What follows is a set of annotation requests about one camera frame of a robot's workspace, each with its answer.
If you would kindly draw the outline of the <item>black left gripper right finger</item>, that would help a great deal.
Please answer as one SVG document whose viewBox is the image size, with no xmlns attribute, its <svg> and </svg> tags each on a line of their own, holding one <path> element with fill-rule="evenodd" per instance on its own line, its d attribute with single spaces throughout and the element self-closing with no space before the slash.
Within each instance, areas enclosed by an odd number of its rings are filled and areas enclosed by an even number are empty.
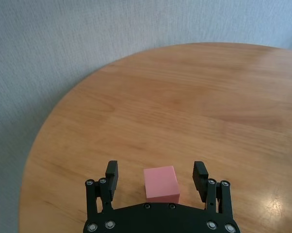
<svg viewBox="0 0 292 233">
<path fill-rule="evenodd" d="M 208 171 L 202 161 L 195 161 L 193 167 L 193 181 L 199 192 L 205 210 L 215 213 L 218 203 L 218 213 L 233 214 L 230 182 L 222 180 L 217 182 L 209 178 Z"/>
</svg>

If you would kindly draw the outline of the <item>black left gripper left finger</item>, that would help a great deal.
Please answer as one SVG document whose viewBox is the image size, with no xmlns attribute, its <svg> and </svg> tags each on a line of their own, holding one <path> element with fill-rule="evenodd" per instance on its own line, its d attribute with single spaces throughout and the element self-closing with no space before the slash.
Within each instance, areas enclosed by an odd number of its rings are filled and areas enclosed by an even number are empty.
<svg viewBox="0 0 292 233">
<path fill-rule="evenodd" d="M 88 179 L 85 182 L 86 187 L 86 209 L 87 214 L 98 214 L 97 198 L 101 199 L 102 212 L 112 210 L 112 201 L 118 181 L 118 162 L 109 161 L 105 177 L 98 181 Z"/>
</svg>

